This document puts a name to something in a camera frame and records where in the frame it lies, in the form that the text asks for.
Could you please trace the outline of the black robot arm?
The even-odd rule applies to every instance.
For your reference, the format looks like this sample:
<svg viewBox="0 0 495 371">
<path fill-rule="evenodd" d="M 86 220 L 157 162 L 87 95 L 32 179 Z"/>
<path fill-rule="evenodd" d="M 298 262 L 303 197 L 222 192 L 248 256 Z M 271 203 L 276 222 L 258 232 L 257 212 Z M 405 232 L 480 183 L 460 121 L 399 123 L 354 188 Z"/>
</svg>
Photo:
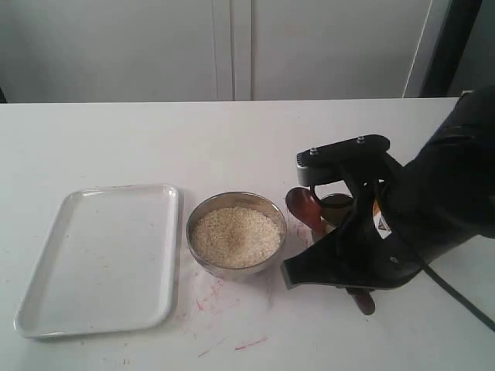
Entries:
<svg viewBox="0 0 495 371">
<path fill-rule="evenodd" d="M 301 185 L 345 182 L 343 224 L 285 260 L 288 288 L 321 284 L 391 290 L 475 236 L 494 235 L 494 89 L 461 97 L 408 164 L 369 134 L 297 155 Z"/>
</svg>

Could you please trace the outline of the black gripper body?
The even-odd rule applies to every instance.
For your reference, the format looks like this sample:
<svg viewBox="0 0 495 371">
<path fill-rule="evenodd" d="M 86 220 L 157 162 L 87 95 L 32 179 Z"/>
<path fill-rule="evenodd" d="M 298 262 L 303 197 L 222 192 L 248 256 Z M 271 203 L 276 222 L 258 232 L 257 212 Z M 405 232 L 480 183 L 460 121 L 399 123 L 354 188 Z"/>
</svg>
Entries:
<svg viewBox="0 0 495 371">
<path fill-rule="evenodd" d="M 421 184 L 345 184 L 354 203 L 336 230 L 337 285 L 371 291 L 408 283 L 420 271 L 412 238 L 422 216 Z"/>
</svg>

